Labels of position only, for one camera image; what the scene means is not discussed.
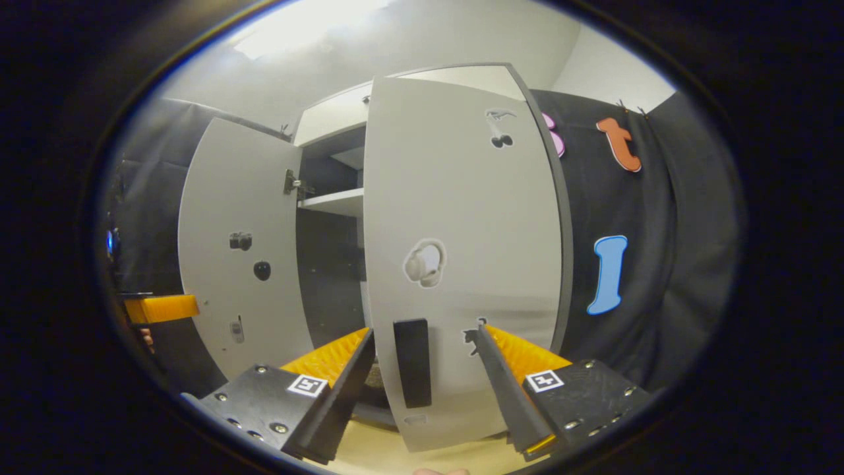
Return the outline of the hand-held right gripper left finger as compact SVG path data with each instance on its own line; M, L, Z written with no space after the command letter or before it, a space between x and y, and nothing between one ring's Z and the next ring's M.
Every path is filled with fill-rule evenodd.
M322 465L336 457L376 357L368 328L282 366L258 363L198 400L198 412L260 451Z

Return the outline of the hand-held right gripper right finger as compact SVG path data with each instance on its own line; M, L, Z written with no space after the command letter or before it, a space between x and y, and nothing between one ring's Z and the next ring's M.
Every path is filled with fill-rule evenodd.
M477 326L476 354L508 442L528 462L581 450L652 400L651 393L596 359L572 362L485 323Z

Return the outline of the white shoe cabinet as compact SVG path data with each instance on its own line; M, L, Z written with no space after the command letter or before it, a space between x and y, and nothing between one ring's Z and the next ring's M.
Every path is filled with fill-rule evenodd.
M302 111L335 93L308 102ZM299 147L303 153L299 178L317 191L308 198L363 187L365 133L367 124ZM363 217L298 208L297 225L299 285L313 342L323 344L359 327L372 327ZM473 343L475 330L466 332L468 342ZM391 419L397 427L384 383L382 397L368 397L367 403L370 417L380 422Z

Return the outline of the white shoe cabinet door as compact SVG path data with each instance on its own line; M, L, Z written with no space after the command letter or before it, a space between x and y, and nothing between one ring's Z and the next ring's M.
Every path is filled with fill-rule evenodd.
M572 219L545 121L527 100L419 79L372 81L363 223L377 358L409 452L506 424L466 332L481 319L553 352L572 295ZM405 406L393 324L426 319L432 404Z
M182 289L208 354L231 381L254 364L280 367L313 346L299 285L300 148L214 118L182 189L177 254Z

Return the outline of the metal door hinge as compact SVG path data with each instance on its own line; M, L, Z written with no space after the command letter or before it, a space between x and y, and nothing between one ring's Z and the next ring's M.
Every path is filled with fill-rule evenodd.
M284 195L295 196L298 201L304 201L311 195L316 195L316 189L305 180L296 177L293 170L287 169L284 172Z

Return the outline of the white cabinet shelf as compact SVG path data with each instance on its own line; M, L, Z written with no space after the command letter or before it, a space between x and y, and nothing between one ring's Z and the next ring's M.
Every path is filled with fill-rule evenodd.
M363 217L364 192L362 187L337 193L311 197L298 202L303 210L340 214L353 218Z

